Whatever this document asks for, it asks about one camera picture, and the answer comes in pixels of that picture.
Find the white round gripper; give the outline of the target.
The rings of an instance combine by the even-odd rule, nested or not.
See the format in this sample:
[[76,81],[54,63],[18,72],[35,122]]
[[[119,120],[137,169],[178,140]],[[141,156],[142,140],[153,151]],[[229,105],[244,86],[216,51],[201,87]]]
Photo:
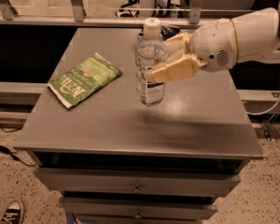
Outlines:
[[[165,41],[165,45],[170,52],[194,53],[202,63],[202,70],[207,72],[231,69],[237,61],[235,28],[229,19],[202,25],[192,35],[186,32],[174,35]],[[193,77],[199,71],[195,55],[183,55],[172,63],[160,63],[146,71],[145,78],[152,83],[163,83]]]

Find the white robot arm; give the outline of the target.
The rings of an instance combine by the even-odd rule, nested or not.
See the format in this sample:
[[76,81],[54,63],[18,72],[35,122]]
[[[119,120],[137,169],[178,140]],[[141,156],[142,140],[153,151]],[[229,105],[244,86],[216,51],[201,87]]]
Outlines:
[[166,61],[146,72],[152,83],[194,76],[198,71],[217,72],[238,63],[280,63],[280,2],[232,19],[219,19],[192,33],[169,38]]

